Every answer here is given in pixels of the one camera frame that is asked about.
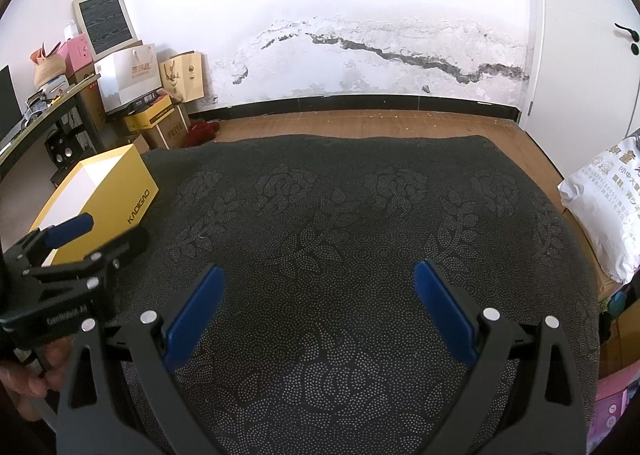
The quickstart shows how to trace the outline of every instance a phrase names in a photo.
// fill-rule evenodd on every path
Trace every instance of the red cloth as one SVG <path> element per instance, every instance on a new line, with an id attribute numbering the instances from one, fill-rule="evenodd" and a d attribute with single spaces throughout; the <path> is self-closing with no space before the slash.
<path id="1" fill-rule="evenodd" d="M 193 146 L 199 146 L 205 142 L 209 142 L 215 138 L 216 132 L 219 129 L 219 122 L 205 122 L 203 120 L 194 122 L 189 127 L 189 133 L 187 134 L 182 147 L 192 148 Z"/>

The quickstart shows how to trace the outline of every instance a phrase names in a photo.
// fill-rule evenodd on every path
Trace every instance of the blue gripper pad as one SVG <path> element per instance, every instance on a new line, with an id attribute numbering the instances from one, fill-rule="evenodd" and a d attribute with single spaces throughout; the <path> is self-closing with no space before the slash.
<path id="1" fill-rule="evenodd" d="M 52 249 L 59 249 L 92 229 L 94 229 L 94 218 L 89 213 L 82 213 L 50 228 L 45 235 L 44 245 Z"/>
<path id="2" fill-rule="evenodd" d="M 163 359 L 168 372 L 173 374 L 189 361 L 224 292 L 225 274 L 213 267 L 167 329 Z"/>
<path id="3" fill-rule="evenodd" d="M 426 261 L 415 266 L 415 292 L 456 361 L 473 368 L 478 360 L 474 328 L 455 298 Z"/>

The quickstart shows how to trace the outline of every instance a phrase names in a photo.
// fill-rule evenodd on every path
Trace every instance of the black door handle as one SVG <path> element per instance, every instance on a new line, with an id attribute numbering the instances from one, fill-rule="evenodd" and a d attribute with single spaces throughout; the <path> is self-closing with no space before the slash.
<path id="1" fill-rule="evenodd" d="M 622 27 L 622 25 L 618 25 L 617 23 L 614 24 L 617 28 L 622 29 L 622 30 L 626 30 L 629 32 L 629 34 L 631 34 L 631 37 L 634 39 L 634 41 L 636 43 L 638 43 L 640 41 L 640 36 L 638 35 L 638 33 L 636 31 L 634 31 L 633 29 L 628 29 L 627 27 Z"/>

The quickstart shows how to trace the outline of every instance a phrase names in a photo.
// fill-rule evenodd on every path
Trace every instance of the white door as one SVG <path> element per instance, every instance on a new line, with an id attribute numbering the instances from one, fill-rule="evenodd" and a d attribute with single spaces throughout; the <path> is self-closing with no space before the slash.
<path id="1" fill-rule="evenodd" d="M 638 83 L 640 32 L 631 0 L 545 0 L 540 75 L 526 130 L 567 177 L 626 136 Z"/>

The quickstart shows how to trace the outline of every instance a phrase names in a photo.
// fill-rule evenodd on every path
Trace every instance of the table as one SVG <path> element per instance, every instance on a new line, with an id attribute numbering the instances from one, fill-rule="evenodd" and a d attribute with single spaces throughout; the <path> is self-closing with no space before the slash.
<path id="1" fill-rule="evenodd" d="M 20 159 L 44 133 L 49 131 L 51 125 L 62 118 L 63 115 L 68 114 L 73 107 L 78 109 L 84 130 L 89 135 L 89 140 L 94 146 L 95 151 L 97 153 L 107 151 L 100 138 L 100 133 L 98 133 L 97 128 L 95 128 L 94 120 L 91 118 L 84 101 L 82 101 L 82 97 L 78 95 L 89 85 L 95 83 L 99 77 L 100 74 L 93 74 L 77 85 L 73 85 L 65 96 L 55 101 L 47 110 L 42 112 L 42 115 L 35 119 L 13 140 L 11 145 L 0 155 L 0 182 L 4 180 L 9 170 L 15 166 L 18 159 Z"/>

